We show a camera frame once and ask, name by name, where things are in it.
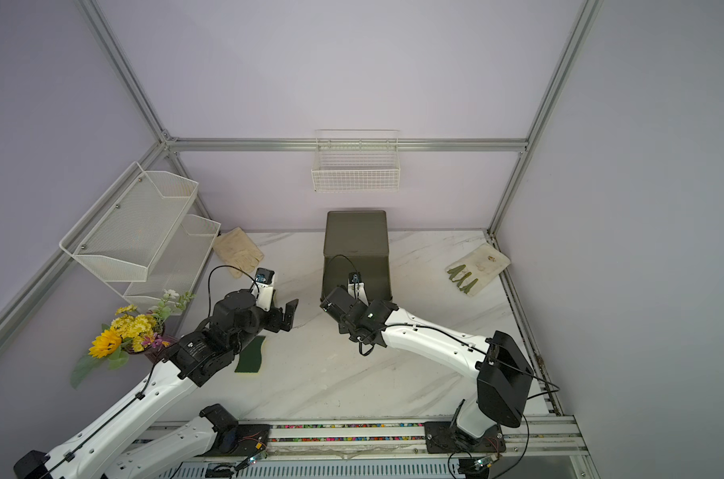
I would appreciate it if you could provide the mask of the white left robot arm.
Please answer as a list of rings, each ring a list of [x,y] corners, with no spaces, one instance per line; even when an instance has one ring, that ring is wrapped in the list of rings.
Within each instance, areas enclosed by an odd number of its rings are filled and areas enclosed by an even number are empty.
[[[13,467],[18,478],[107,478],[108,468],[172,405],[229,367],[262,331],[293,327],[298,299],[276,307],[240,289],[218,301],[211,315],[160,355],[148,376],[72,439],[49,452],[32,450]]]

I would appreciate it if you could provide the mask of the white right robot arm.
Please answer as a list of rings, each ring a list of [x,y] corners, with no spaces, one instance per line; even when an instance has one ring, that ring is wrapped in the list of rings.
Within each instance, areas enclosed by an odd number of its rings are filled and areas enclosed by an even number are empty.
[[[475,393],[459,405],[454,428],[478,441],[494,425],[519,428],[535,375],[511,335],[468,335],[420,319],[391,301],[364,303],[337,287],[320,303],[339,333],[362,346],[421,355],[475,381]]]

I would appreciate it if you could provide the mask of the olive white yellow drawer cabinet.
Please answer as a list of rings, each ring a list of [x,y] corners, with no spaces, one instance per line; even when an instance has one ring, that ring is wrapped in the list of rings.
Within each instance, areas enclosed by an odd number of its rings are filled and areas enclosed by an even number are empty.
[[[381,210],[331,211],[327,214],[324,257],[356,261],[387,259],[390,254],[387,214]]]

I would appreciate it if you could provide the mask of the green yellow sponge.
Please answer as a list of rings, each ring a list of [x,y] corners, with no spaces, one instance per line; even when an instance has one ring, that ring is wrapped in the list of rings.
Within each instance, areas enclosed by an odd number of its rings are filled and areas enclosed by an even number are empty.
[[[262,347],[265,337],[258,335],[250,341],[247,347],[238,355],[235,372],[239,374],[256,374],[260,371],[263,362]]]

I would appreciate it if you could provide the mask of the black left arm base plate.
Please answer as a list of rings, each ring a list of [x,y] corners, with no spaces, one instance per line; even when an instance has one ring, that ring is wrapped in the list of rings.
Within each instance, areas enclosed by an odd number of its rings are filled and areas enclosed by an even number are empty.
[[[269,424],[243,423],[221,404],[202,409],[199,416],[212,425],[214,432],[212,447],[204,456],[250,457],[267,448],[272,429]]]

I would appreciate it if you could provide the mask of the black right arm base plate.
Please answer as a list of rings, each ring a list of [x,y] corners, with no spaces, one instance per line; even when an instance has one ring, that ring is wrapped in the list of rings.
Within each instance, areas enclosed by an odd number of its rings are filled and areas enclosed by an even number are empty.
[[[503,431],[496,424],[490,427],[481,439],[459,431],[449,421],[429,421],[424,424],[424,429],[429,454],[505,453],[507,451]]]

